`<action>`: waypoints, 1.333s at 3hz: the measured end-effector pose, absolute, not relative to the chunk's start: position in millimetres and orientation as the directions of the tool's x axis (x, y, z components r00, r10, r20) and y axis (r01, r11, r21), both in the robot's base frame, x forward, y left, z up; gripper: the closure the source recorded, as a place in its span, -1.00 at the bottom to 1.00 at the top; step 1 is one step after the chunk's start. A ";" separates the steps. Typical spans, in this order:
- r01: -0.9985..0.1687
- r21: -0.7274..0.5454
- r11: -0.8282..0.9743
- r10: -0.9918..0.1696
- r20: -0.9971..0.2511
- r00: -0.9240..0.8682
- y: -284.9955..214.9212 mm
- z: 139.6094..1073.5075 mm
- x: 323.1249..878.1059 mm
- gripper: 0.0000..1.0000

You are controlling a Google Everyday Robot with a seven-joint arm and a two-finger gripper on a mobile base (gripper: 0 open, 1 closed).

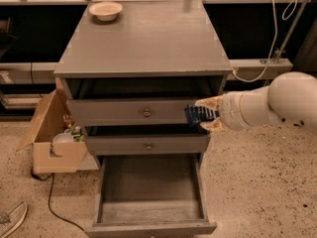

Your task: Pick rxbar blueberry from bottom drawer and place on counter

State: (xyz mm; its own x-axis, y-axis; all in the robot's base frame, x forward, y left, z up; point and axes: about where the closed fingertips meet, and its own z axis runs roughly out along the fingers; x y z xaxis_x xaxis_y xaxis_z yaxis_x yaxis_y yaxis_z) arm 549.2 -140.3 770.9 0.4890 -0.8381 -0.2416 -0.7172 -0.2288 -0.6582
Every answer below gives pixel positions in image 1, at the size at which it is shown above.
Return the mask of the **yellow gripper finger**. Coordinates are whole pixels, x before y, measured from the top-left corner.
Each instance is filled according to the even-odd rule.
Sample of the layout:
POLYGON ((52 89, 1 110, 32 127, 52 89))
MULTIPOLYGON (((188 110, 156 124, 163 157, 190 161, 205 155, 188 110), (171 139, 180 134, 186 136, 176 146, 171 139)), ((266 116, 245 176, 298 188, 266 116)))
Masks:
POLYGON ((205 108, 208 108, 211 110, 218 110, 220 108, 220 104, 222 102, 222 99, 223 99, 222 95, 198 99, 194 103, 194 105, 200 106, 200 107, 205 107, 205 108))
POLYGON ((205 121, 201 122, 200 126, 210 132, 214 131, 222 131, 222 130, 227 130, 228 127, 223 123, 220 117, 216 118, 213 121, 205 121))

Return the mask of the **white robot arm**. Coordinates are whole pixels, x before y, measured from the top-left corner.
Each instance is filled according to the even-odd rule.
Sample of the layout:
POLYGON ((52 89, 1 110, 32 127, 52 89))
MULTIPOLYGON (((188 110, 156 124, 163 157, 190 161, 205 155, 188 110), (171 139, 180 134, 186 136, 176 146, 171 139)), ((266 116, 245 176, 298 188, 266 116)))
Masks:
POLYGON ((240 131, 262 125, 299 125, 317 131, 317 78, 304 72, 288 72, 269 86, 231 91, 197 100, 195 106, 218 111, 214 121, 202 122, 209 131, 240 131))

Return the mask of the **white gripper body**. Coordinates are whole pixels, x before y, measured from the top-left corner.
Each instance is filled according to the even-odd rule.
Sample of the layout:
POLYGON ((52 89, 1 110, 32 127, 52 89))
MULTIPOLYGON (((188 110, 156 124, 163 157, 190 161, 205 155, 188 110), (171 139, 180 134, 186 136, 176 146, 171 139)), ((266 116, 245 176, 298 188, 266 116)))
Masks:
POLYGON ((233 91, 222 96, 219 104, 219 114, 222 123, 229 129, 240 131, 249 128, 249 124, 244 120, 240 108, 240 100, 243 93, 233 91))

